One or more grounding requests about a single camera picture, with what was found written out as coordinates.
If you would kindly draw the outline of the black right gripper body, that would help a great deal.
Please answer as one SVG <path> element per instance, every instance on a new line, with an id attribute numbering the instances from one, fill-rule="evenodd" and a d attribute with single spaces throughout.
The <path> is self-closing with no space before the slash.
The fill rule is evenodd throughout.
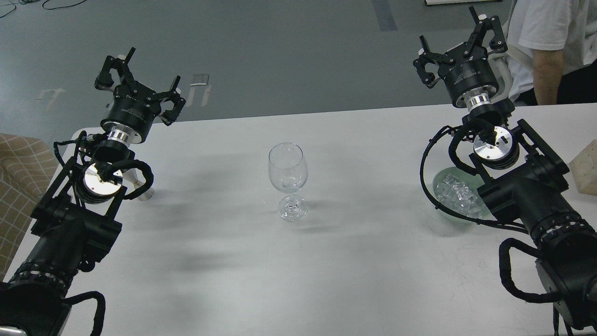
<path id="1" fill-rule="evenodd" d="M 458 56 L 456 51 L 445 52 L 448 59 L 454 60 L 443 77 L 452 106 L 465 108 L 465 94 L 475 89 L 485 89 L 490 98 L 497 94 L 499 84 L 488 61 L 489 55 L 492 53 L 472 52 L 470 56 Z"/>

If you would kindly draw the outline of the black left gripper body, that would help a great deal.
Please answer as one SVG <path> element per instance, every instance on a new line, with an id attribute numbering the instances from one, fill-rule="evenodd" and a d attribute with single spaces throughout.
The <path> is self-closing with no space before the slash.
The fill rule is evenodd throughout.
<path id="1" fill-rule="evenodd" d="M 153 94 L 151 89 L 130 90 L 125 85 L 116 86 L 106 117 L 101 121 L 108 140 L 145 142 L 154 119 L 161 113 L 160 102 L 147 100 Z"/>

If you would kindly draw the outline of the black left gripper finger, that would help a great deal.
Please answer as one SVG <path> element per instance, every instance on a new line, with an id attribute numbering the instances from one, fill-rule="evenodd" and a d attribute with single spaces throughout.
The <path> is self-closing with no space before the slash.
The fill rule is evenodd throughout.
<path id="1" fill-rule="evenodd" d="M 186 100 L 181 96 L 178 88 L 180 81 L 181 77 L 177 75 L 169 90 L 151 94 L 151 112 L 166 126 L 176 122 L 186 104 Z"/>
<path id="2" fill-rule="evenodd" d="M 95 88 L 98 90 L 108 90 L 114 92 L 115 81 L 112 78 L 111 71 L 117 71 L 120 84 L 125 85 L 131 92 L 137 91 L 137 82 L 133 77 L 132 72 L 128 66 L 136 49 L 130 48 L 124 59 L 120 57 L 106 56 L 104 64 L 95 79 Z"/>

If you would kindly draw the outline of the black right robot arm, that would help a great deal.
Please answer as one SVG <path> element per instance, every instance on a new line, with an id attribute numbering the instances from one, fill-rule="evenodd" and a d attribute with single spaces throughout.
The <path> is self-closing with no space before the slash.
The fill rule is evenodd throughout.
<path id="1" fill-rule="evenodd" d="M 525 302 L 552 304 L 555 330 L 560 319 L 568 335 L 595 328 L 596 230 L 562 196 L 569 188 L 567 164 L 527 121 L 509 127 L 511 100 L 492 101 L 499 82 L 490 57 L 508 50 L 505 32 L 498 16 L 469 11 L 475 27 L 465 42 L 435 53 L 420 36 L 422 48 L 412 62 L 426 87 L 443 81 L 452 105 L 468 110 L 460 126 L 444 126 L 429 141 L 420 163 L 422 189 L 437 210 L 467 220 L 441 204 L 424 180 L 430 150 L 443 136 L 452 136 L 450 160 L 461 172 L 482 179 L 477 191 L 494 217 L 472 221 L 523 232 L 533 241 L 529 246 L 508 238 L 500 244 L 503 287 Z"/>

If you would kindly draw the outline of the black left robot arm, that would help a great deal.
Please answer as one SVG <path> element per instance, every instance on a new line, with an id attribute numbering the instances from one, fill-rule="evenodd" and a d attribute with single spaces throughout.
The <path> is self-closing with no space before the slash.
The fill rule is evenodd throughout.
<path id="1" fill-rule="evenodd" d="M 102 333 L 106 299 L 98 291 L 68 296 L 79 272 L 88 273 L 110 252 L 122 230 L 116 220 L 124 200 L 148 198 L 154 176 L 136 159 L 132 144 L 147 140 L 155 119 L 173 124 L 185 106 L 175 77 L 170 89 L 158 93 L 138 82 L 129 68 L 134 55 L 107 56 L 95 80 L 110 91 L 112 101 L 100 122 L 102 131 L 81 131 L 67 161 L 35 206 L 32 234 L 38 242 L 7 282 L 1 284 L 3 336 L 59 336 L 74 305 L 96 301 L 92 336 Z"/>

